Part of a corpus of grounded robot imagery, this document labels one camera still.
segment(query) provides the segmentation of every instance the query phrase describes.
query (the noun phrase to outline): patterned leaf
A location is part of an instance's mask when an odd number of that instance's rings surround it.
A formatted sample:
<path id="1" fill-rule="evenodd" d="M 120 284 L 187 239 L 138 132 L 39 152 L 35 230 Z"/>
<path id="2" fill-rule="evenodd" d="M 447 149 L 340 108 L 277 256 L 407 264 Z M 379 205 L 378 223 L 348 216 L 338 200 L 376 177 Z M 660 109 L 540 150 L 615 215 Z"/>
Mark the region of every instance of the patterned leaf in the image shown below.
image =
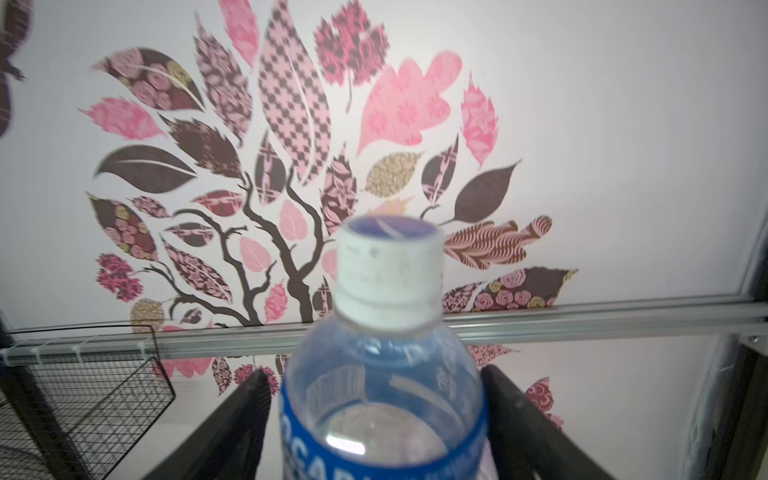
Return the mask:
<path id="1" fill-rule="evenodd" d="M 170 135 L 179 148 L 195 160 L 195 164 L 212 174 L 240 178 L 240 159 L 232 143 L 208 125 L 198 120 L 170 121 L 161 116 L 170 127 Z"/>
<path id="2" fill-rule="evenodd" d="M 248 270 L 263 272 L 272 263 L 270 252 L 255 240 L 247 237 L 240 238 L 240 256 Z"/>
<path id="3" fill-rule="evenodd" d="M 125 140 L 143 140 L 162 135 L 152 115 L 135 101 L 120 98 L 105 98 L 91 106 L 90 110 L 80 110 L 111 134 L 118 134 Z"/>
<path id="4" fill-rule="evenodd" d="M 190 247 L 204 247 L 214 239 L 214 229 L 202 223 L 179 223 L 165 229 L 181 238 Z"/>
<path id="5" fill-rule="evenodd" d="M 261 107 L 299 179 L 308 184 L 328 158 L 330 112 L 323 83 L 301 42 L 287 0 L 276 0 L 259 69 Z"/>
<path id="6" fill-rule="evenodd" d="M 503 345 L 467 345 L 467 351 L 475 359 L 479 369 L 488 365 L 493 359 L 511 352 Z"/>
<path id="7" fill-rule="evenodd" d="M 286 241 L 303 240 L 309 230 L 301 210 L 291 200 L 280 209 L 280 233 Z"/>
<path id="8" fill-rule="evenodd" d="M 151 48 L 126 48 L 94 65 L 118 79 L 141 103 L 158 110 L 203 110 L 192 77 L 171 57 Z"/>
<path id="9" fill-rule="evenodd" d="M 493 151 L 498 137 L 498 117 L 493 102 L 472 83 L 469 74 L 469 88 L 464 92 L 462 102 L 462 133 L 472 156 L 482 167 L 485 159 Z"/>
<path id="10" fill-rule="evenodd" d="M 256 175 L 253 182 L 262 205 L 271 204 L 286 186 L 286 168 L 277 156 L 269 139 L 270 131 L 264 132 L 259 156 L 256 157 Z"/>
<path id="11" fill-rule="evenodd" d="M 219 356 L 214 359 L 214 362 L 210 366 L 210 371 L 214 375 L 216 385 L 219 386 L 219 395 L 221 395 L 232 383 L 232 370 L 230 370 L 230 364 L 227 363 L 227 359 Z"/>
<path id="12" fill-rule="evenodd" d="M 552 228 L 550 217 L 533 220 L 518 232 L 515 222 L 478 223 L 445 238 L 445 254 L 466 266 L 488 269 L 492 263 L 510 265 L 525 258 L 525 247 L 543 237 Z"/>
<path id="13" fill-rule="evenodd" d="M 227 35 L 235 50 L 253 67 L 259 51 L 259 27 L 248 0 L 219 0 Z"/>
<path id="14" fill-rule="evenodd" d="M 115 174 L 149 194 L 165 194 L 196 177 L 183 161 L 149 145 L 131 145 L 113 151 L 96 169 L 96 174 L 104 173 Z"/>
<path id="15" fill-rule="evenodd" d="M 542 266 L 515 270 L 490 282 L 475 298 L 473 312 L 553 306 L 560 288 L 578 270 Z"/>
<path id="16" fill-rule="evenodd" d="M 165 207 L 163 207 L 163 204 L 158 202 L 152 197 L 136 197 L 131 198 L 131 203 L 139 209 L 139 211 L 142 211 L 153 218 L 168 218 L 170 215 L 168 214 L 168 210 L 165 210 Z"/>
<path id="17" fill-rule="evenodd" d="M 248 80 L 240 71 L 232 52 L 225 49 L 197 20 L 197 67 L 205 81 L 206 95 L 214 111 L 240 140 L 250 127 L 253 97 L 248 93 Z"/>
<path id="18" fill-rule="evenodd" d="M 331 289 L 325 277 L 323 277 L 323 284 L 312 295 L 312 308 L 320 315 L 320 318 L 325 318 L 333 310 L 333 295 L 331 295 Z"/>
<path id="19" fill-rule="evenodd" d="M 329 235 L 333 235 L 344 220 L 355 214 L 357 204 L 357 179 L 352 176 L 344 152 L 342 148 L 339 156 L 328 166 L 326 183 L 320 194 L 323 219 Z"/>
<path id="20" fill-rule="evenodd" d="M 232 303 L 230 288 L 216 269 L 194 255 L 176 250 L 165 240 L 163 240 L 163 245 L 165 245 L 168 256 L 174 262 L 176 270 L 185 282 L 198 292 Z"/>
<path id="21" fill-rule="evenodd" d="M 471 179 L 456 197 L 453 220 L 476 223 L 494 213 L 502 204 L 509 188 L 509 178 L 519 163 L 488 170 Z"/>
<path id="22" fill-rule="evenodd" d="M 196 323 L 199 323 L 202 319 L 203 319 L 203 310 L 200 310 L 200 307 L 195 307 L 193 309 L 188 310 L 181 317 L 181 323 L 189 323 L 189 324 L 195 325 Z"/>
<path id="23" fill-rule="evenodd" d="M 147 225 L 130 207 L 117 200 L 102 200 L 91 194 L 88 197 L 99 225 L 120 250 L 135 258 L 160 260 Z"/>
<path id="24" fill-rule="evenodd" d="M 442 296 L 442 312 L 443 313 L 459 313 L 463 312 L 469 304 L 469 300 L 472 299 L 472 294 L 481 286 L 484 282 L 470 283 L 464 286 L 457 286 L 455 289 L 450 290 Z"/>
<path id="25" fill-rule="evenodd" d="M 422 143 L 422 130 L 441 124 L 451 114 L 451 106 L 440 94 L 461 71 L 461 57 L 450 51 L 438 53 L 426 74 L 411 58 L 398 71 L 387 66 L 362 111 L 357 154 L 377 140 L 409 146 Z"/>
<path id="26" fill-rule="evenodd" d="M 377 161 L 368 172 L 366 192 L 384 198 L 390 197 L 406 187 L 411 180 L 416 164 L 423 153 L 401 152 L 390 154 Z"/>
<path id="27" fill-rule="evenodd" d="M 328 250 L 320 261 L 320 265 L 323 267 L 326 273 L 336 281 L 336 264 L 339 262 L 339 251 L 337 249 Z"/>
<path id="28" fill-rule="evenodd" d="M 437 200 L 445 193 L 451 183 L 453 171 L 456 168 L 456 152 L 458 152 L 458 135 L 456 142 L 435 155 L 427 162 L 422 173 L 422 190 L 430 205 L 436 205 Z"/>
<path id="29" fill-rule="evenodd" d="M 280 282 L 273 286 L 270 290 L 270 295 L 266 298 L 264 303 L 264 312 L 266 314 L 265 323 L 274 322 L 279 319 L 286 312 L 288 307 L 288 296 L 286 295 L 286 289 L 283 283 Z"/>
<path id="30" fill-rule="evenodd" d="M 219 217 L 232 217 L 243 207 L 244 200 L 243 194 L 229 190 L 215 190 L 192 199 L 194 203 L 206 207 Z"/>

